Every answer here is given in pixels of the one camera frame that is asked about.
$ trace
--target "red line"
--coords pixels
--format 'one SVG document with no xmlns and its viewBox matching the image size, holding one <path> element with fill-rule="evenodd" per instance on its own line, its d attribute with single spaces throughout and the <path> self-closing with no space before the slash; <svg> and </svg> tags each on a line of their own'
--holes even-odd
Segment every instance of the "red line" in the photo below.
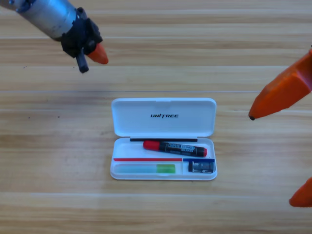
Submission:
<svg viewBox="0 0 312 234">
<path fill-rule="evenodd" d="M 182 159 L 181 158 L 142 158 L 142 157 L 129 157 L 129 158 L 126 158 L 126 157 L 117 157 L 117 158 L 114 158 L 114 161 L 179 161 L 181 162 Z"/>
</svg>

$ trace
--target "wooden table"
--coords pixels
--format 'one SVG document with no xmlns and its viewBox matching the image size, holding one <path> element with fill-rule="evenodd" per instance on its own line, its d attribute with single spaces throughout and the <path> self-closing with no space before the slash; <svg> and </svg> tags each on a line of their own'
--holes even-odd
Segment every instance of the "wooden table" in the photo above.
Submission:
<svg viewBox="0 0 312 234">
<path fill-rule="evenodd" d="M 265 84 L 312 44 L 311 0 L 73 0 L 109 66 L 0 10 L 1 234 L 308 234 L 288 199 L 312 176 L 312 96 L 250 121 Z M 209 97 L 218 177 L 117 181 L 111 102 Z"/>
</svg>

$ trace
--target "black strip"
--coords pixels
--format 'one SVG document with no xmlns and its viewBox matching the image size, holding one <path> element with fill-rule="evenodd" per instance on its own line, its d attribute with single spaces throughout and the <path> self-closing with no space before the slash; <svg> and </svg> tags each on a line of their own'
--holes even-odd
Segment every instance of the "black strip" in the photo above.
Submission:
<svg viewBox="0 0 312 234">
<path fill-rule="evenodd" d="M 130 141 L 146 141 L 146 140 L 152 140 L 152 141 L 174 141 L 174 142 L 198 142 L 197 138 L 130 138 Z"/>
</svg>

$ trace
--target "pencil case lid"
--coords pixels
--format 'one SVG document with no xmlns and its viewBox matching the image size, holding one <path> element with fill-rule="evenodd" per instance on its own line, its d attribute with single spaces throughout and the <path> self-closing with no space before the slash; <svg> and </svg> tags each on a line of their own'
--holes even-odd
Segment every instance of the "pencil case lid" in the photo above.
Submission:
<svg viewBox="0 0 312 234">
<path fill-rule="evenodd" d="M 118 98 L 112 102 L 115 133 L 133 138 L 208 137 L 215 128 L 211 98 Z"/>
</svg>

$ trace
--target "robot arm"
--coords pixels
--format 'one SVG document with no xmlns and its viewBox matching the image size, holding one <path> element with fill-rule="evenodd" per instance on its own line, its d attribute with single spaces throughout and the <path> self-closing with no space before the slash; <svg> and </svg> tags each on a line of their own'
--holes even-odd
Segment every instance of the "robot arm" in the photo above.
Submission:
<svg viewBox="0 0 312 234">
<path fill-rule="evenodd" d="M 68 55 L 76 58 L 79 70 L 89 70 L 85 55 L 95 62 L 107 64 L 108 58 L 97 25 L 82 8 L 68 0 L 0 0 L 0 6 L 16 11 L 55 41 Z"/>
</svg>

